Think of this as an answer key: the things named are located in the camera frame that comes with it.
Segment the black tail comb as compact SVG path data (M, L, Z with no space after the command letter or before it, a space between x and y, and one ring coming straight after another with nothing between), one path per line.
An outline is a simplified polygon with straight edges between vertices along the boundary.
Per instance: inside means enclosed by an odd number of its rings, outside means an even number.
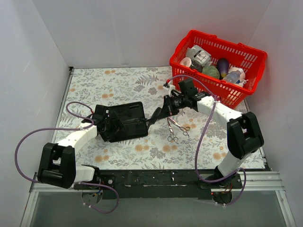
M162 109L160 107L158 107L152 114L151 118L150 119L142 119L140 120L139 124L143 124L145 123L147 128L149 128L151 125L155 124L156 121L158 120L159 118L159 115L161 113Z

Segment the black zippered tool case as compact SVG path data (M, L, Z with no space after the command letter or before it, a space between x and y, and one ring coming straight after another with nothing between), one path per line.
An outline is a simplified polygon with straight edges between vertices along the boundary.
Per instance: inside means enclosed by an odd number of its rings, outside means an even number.
M119 142L136 139L148 135L148 128L145 123L139 124L145 118L142 102L133 102L123 105L109 106L109 113L116 112L125 126L125 138L122 140L104 140L108 142Z

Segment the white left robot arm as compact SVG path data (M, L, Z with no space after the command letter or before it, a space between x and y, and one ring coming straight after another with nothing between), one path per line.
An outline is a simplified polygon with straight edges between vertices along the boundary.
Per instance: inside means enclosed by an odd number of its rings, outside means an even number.
M96 107L87 117L80 117L81 124L74 132L56 143L46 143L42 150L37 179L41 183L70 188L84 182L90 189L100 186L101 178L93 166L76 165L76 153L89 141L100 135L106 141L125 126L110 107Z

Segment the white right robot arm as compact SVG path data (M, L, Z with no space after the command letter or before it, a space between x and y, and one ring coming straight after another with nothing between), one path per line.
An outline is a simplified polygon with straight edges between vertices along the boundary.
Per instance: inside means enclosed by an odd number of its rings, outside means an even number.
M240 170L242 163L264 145L264 139L254 113L241 113L227 107L218 101L209 89L199 92L194 86L194 81L195 79L186 76L178 84L180 93L174 95L170 85L171 80L167 80L164 86L169 93L164 96L163 106L158 107L148 120L148 126L155 124L158 120L177 115L180 109L187 107L206 114L210 120L221 124L227 130L229 151L215 168L214 174L206 179L200 177L200 180L225 188L231 183L231 176Z

